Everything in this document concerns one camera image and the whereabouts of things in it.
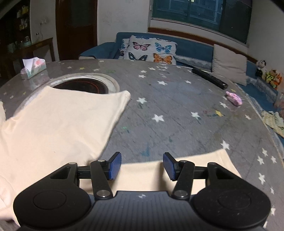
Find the butterfly print pillow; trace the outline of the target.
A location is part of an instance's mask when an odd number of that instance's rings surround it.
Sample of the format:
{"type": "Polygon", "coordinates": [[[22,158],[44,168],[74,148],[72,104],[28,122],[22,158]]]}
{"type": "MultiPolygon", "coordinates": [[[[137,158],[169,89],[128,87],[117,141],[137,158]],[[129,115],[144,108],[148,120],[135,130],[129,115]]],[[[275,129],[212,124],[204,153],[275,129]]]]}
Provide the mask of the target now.
{"type": "Polygon", "coordinates": [[[132,35],[129,46],[124,54],[124,60],[148,61],[161,65],[176,65],[176,42],[132,35]]]}

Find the panda plush toy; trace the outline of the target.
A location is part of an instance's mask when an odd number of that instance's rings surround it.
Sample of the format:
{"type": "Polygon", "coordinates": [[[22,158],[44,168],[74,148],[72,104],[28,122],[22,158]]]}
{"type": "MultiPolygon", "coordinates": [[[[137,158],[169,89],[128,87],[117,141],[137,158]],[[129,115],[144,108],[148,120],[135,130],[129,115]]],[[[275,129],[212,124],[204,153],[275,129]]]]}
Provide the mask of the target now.
{"type": "Polygon", "coordinates": [[[256,72],[255,72],[255,76],[256,77],[263,77],[265,75],[265,73],[267,72],[266,69],[266,61],[265,60],[259,60],[256,62],[256,72]]]}

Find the small butterfly pillow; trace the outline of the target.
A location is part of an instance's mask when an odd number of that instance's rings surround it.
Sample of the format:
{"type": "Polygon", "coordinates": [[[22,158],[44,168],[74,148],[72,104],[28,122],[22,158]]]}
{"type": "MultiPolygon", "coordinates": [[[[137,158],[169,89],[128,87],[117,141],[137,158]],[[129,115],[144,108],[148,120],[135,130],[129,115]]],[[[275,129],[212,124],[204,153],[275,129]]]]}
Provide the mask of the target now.
{"type": "Polygon", "coordinates": [[[121,46],[120,46],[120,49],[119,49],[119,59],[123,59],[124,58],[124,54],[129,46],[129,40],[130,39],[123,39],[121,41],[121,46]]]}

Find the dark wooden door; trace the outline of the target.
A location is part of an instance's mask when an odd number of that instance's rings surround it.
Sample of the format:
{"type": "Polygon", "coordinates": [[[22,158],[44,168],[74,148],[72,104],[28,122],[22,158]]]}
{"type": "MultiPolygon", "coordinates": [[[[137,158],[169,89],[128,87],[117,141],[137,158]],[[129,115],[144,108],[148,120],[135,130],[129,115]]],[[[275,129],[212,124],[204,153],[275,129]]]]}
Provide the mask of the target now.
{"type": "Polygon", "coordinates": [[[75,60],[97,46],[97,0],[56,1],[59,60],[75,60]]]}

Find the grey beige cushion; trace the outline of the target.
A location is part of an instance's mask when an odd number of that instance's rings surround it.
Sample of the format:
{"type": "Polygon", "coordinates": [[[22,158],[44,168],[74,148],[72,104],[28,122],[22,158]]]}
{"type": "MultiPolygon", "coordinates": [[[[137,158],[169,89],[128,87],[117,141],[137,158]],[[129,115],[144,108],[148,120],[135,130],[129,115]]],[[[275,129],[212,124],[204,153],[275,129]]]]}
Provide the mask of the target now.
{"type": "Polygon", "coordinates": [[[213,49],[212,73],[231,82],[246,86],[247,58],[217,44],[213,49]]]}

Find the wooden side cabinet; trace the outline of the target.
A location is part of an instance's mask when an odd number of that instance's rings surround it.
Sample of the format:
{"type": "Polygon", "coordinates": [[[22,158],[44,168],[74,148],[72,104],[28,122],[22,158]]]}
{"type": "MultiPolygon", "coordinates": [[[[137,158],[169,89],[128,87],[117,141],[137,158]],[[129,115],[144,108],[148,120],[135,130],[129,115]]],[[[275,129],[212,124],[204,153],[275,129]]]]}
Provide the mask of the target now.
{"type": "Polygon", "coordinates": [[[43,41],[39,41],[36,43],[33,43],[27,47],[24,47],[22,49],[19,49],[18,51],[14,53],[9,53],[6,55],[6,58],[4,58],[4,61],[7,62],[13,62],[17,59],[23,59],[27,57],[27,55],[31,52],[34,52],[35,50],[38,50],[40,48],[43,48],[45,46],[49,46],[49,51],[51,53],[51,60],[55,62],[55,54],[54,54],[54,48],[53,48],[53,38],[45,39],[43,41]]]}

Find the blue sofa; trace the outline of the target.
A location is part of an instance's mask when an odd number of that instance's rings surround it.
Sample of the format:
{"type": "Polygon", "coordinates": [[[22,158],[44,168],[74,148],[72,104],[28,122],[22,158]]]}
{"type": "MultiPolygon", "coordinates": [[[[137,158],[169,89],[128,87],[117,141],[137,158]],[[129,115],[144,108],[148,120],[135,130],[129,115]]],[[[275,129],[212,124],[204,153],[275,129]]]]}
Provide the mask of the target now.
{"type": "MultiPolygon", "coordinates": [[[[187,40],[183,38],[158,35],[151,33],[119,32],[116,35],[115,42],[105,42],[96,47],[90,48],[79,55],[79,58],[96,58],[96,59],[118,59],[121,41],[129,39],[132,35],[155,37],[176,42],[176,61],[181,66],[194,66],[203,70],[212,70],[213,46],[196,40],[187,40]]],[[[249,77],[247,86],[241,86],[245,93],[252,97],[260,106],[260,111],[280,112],[281,109],[274,105],[278,96],[277,90],[266,84],[259,77],[255,76],[256,60],[245,54],[247,58],[246,74],[249,77]]]]}

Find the dark window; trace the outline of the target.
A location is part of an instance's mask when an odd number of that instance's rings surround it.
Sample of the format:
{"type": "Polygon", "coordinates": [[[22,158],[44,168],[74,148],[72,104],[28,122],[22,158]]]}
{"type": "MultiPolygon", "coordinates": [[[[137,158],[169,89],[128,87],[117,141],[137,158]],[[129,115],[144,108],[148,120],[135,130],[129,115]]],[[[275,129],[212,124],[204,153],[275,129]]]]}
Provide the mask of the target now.
{"type": "Polygon", "coordinates": [[[201,26],[247,42],[252,1],[236,0],[156,0],[152,16],[201,26]]]}

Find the pink crumpled object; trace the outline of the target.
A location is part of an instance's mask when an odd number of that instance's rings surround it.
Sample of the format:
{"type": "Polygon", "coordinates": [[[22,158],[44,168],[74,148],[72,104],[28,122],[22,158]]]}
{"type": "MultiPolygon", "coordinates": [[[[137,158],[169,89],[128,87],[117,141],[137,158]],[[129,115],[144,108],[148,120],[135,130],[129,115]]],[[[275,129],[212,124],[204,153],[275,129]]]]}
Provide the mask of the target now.
{"type": "Polygon", "coordinates": [[[237,94],[229,91],[226,91],[225,93],[227,100],[230,101],[234,106],[240,107],[243,104],[242,99],[237,94]]]}

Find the orange plush toy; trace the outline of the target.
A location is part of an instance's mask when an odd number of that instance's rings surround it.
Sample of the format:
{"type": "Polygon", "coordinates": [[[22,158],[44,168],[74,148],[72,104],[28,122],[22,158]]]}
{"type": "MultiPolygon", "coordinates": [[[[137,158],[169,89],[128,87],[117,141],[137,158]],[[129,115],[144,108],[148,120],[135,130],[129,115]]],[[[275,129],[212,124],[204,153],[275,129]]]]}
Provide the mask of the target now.
{"type": "Polygon", "coordinates": [[[276,76],[274,77],[271,85],[275,90],[277,90],[278,87],[280,86],[282,79],[283,79],[283,77],[282,77],[281,73],[276,74],[276,76]]]}

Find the cream fleece garment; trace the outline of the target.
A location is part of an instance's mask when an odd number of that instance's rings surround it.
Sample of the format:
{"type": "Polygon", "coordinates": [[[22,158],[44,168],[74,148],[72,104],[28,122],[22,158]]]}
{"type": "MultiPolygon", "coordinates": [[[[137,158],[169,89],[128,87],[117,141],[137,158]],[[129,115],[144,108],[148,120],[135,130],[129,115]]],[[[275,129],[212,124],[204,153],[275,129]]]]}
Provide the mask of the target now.
{"type": "Polygon", "coordinates": [[[237,173],[223,149],[190,152],[193,137],[176,122],[178,111],[186,125],[193,121],[185,108],[155,92],[94,94],[51,87],[11,118],[1,110],[1,219],[16,219],[14,199],[31,184],[69,162],[86,165],[102,152],[122,153],[115,191],[173,189],[162,168],[164,152],[237,173]]]}

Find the dark shelf with items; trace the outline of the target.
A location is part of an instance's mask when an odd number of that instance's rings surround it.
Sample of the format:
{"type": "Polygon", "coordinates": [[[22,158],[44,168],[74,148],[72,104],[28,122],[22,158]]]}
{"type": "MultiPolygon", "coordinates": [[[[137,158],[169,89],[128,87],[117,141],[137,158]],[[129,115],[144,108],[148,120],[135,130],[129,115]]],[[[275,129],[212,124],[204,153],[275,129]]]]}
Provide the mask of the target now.
{"type": "Polygon", "coordinates": [[[30,38],[30,1],[3,1],[7,5],[1,10],[1,75],[11,78],[21,67],[18,59],[11,55],[24,46],[30,38]]]}

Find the black remote control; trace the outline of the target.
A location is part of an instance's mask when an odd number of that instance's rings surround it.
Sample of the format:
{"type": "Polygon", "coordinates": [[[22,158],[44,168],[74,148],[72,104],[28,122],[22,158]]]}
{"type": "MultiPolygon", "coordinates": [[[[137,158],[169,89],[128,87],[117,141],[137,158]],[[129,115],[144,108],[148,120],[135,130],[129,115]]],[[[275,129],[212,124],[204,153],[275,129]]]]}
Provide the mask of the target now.
{"type": "Polygon", "coordinates": [[[203,79],[209,81],[210,83],[214,84],[215,86],[221,88],[222,90],[225,90],[228,88],[228,85],[221,81],[220,79],[214,77],[213,75],[211,74],[208,74],[207,72],[205,71],[202,71],[198,68],[193,68],[192,69],[192,72],[200,77],[202,77],[203,79]]]}

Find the round induction cooktop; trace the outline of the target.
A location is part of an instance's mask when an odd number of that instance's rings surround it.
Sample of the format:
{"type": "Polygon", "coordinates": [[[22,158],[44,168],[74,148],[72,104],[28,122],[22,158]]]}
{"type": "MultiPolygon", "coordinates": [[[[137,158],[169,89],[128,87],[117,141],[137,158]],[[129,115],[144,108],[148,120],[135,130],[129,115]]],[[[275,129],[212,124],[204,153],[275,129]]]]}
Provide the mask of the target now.
{"type": "Polygon", "coordinates": [[[117,81],[109,75],[101,73],[75,73],[54,78],[44,86],[61,90],[110,94],[120,92],[117,81]]]}

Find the yellow vest plush bear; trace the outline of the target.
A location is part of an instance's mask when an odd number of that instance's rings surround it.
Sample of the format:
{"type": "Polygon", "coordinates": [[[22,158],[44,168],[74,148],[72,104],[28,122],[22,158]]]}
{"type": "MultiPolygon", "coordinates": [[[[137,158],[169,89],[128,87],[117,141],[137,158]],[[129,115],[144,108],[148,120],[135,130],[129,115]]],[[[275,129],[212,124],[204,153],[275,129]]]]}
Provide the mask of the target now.
{"type": "Polygon", "coordinates": [[[266,72],[265,82],[271,84],[275,88],[278,85],[277,71],[272,69],[269,72],[266,72]]]}

